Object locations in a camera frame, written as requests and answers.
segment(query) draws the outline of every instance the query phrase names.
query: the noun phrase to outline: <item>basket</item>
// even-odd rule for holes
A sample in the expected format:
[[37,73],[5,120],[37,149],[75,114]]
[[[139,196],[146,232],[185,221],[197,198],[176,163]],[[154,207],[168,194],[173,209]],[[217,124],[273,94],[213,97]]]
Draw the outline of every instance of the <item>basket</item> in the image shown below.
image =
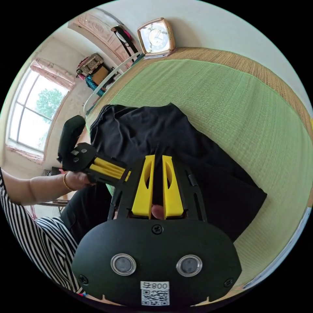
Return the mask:
[[97,53],[94,53],[79,64],[76,73],[77,75],[87,77],[102,63],[103,58]]

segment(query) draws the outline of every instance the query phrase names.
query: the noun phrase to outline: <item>sleeve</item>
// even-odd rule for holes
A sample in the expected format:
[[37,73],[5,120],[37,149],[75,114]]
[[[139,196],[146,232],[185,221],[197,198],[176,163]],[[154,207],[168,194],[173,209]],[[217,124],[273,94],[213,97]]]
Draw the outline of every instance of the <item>sleeve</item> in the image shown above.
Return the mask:
[[6,192],[0,168],[0,204],[7,222],[22,250],[36,267],[55,283],[73,292],[81,289],[71,271],[71,258],[62,238],[62,232],[52,220],[34,221],[22,205],[12,203]]

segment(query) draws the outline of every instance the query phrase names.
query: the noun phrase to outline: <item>black shirt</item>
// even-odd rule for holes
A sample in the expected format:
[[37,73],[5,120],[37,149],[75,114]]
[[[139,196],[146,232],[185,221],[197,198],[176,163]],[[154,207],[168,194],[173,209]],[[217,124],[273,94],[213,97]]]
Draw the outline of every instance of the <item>black shirt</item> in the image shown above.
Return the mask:
[[201,188],[208,222],[235,241],[261,208],[266,193],[178,107],[105,106],[90,129],[97,151],[131,164],[156,155],[153,203],[163,204],[162,155],[187,164]]

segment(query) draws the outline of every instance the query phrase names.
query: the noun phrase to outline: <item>black border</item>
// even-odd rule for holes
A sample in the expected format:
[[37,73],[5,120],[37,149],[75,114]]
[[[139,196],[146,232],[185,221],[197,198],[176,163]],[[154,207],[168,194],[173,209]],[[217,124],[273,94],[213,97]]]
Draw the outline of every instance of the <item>black border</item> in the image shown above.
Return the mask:
[[[68,20],[104,2],[93,1],[73,3],[56,0],[47,5],[44,2],[29,5],[15,3],[3,11],[5,32],[2,33],[2,91],[3,101],[26,59],[52,32]],[[243,18],[265,34],[289,60],[300,77],[309,98],[311,92],[311,10],[304,1],[232,3],[211,1]],[[296,246],[281,266],[263,283],[217,312],[230,310],[272,310],[280,311],[305,308],[312,296],[312,243],[309,229],[312,215]],[[84,303],[88,299],[69,296],[38,272],[35,265],[22,252],[8,224],[4,213],[0,213],[1,225],[1,291],[2,302],[15,310],[38,309],[57,312],[99,312]],[[206,312],[209,307],[198,307],[193,312]]]

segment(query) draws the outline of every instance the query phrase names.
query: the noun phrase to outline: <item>black and white stripes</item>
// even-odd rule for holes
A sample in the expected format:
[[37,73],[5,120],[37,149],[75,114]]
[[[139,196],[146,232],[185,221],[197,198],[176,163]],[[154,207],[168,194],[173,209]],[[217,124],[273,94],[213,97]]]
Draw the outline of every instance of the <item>black and white stripes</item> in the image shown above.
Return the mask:
[[33,220],[21,205],[12,203],[6,192],[0,169],[0,204],[21,248],[37,268],[51,280],[80,293],[71,264],[77,244],[59,218]]

